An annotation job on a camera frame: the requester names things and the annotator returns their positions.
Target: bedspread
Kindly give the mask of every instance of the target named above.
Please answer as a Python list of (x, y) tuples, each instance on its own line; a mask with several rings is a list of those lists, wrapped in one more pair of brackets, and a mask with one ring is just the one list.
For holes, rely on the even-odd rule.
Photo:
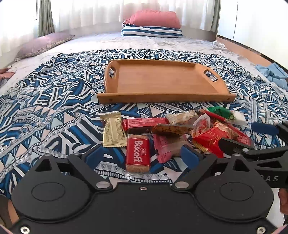
[[(231, 103), (99, 104), (105, 91), (104, 70), (111, 59), (165, 59), (209, 66), (226, 82), (236, 100)], [(216, 54), (168, 50), (97, 50), (59, 54), (41, 64), (0, 98), (0, 191), (10, 197), (13, 188), (45, 153), (64, 158), (102, 143), (99, 112), (120, 111), (122, 118), (164, 117), (194, 108), (223, 106), (244, 113), (248, 122), (277, 123), (288, 117), (288, 100), (277, 87), (253, 76), (235, 62)], [(283, 146), (277, 136), (241, 128), (258, 149)], [(105, 148), (95, 171), (115, 185), (119, 181), (172, 183), (187, 166), (181, 158), (161, 164), (151, 147), (148, 174), (125, 171), (126, 148)]]

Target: wooden tray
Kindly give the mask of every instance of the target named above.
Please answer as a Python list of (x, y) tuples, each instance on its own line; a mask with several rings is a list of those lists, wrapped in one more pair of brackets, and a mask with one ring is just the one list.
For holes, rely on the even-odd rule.
[[(110, 68), (114, 75), (110, 77)], [(218, 78), (211, 81), (205, 72)], [(225, 82), (212, 69), (197, 63), (116, 59), (109, 62), (104, 75), (106, 93), (97, 94), (100, 103), (135, 102), (231, 102)]]

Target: blue cloth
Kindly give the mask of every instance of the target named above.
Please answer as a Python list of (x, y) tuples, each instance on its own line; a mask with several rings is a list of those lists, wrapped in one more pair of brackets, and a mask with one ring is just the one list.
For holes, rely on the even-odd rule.
[(256, 65), (255, 68), (260, 71), (270, 82), (274, 82), (280, 88), (288, 91), (288, 84), (286, 81), (288, 74), (281, 67), (279, 67), (278, 64), (272, 63), (268, 67)]

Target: striped pillow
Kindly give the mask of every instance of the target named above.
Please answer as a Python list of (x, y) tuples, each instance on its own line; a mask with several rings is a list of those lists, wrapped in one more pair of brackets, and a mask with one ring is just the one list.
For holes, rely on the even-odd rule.
[(161, 26), (139, 27), (136, 25), (124, 25), (121, 30), (122, 36), (141, 37), (183, 37), (181, 29), (173, 29)]

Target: screw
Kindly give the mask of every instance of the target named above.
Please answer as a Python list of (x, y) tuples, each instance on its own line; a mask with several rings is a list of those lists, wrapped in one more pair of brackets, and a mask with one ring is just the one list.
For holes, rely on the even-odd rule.
[(110, 183), (108, 181), (100, 181), (96, 184), (97, 188), (109, 188)]
[(185, 181), (179, 181), (175, 184), (176, 188), (188, 188), (189, 184)]
[(20, 231), (23, 233), (23, 234), (29, 234), (30, 233), (30, 229), (26, 226), (22, 226), (20, 228)]
[(257, 229), (257, 234), (264, 234), (266, 232), (266, 228), (265, 227), (259, 227), (258, 229)]

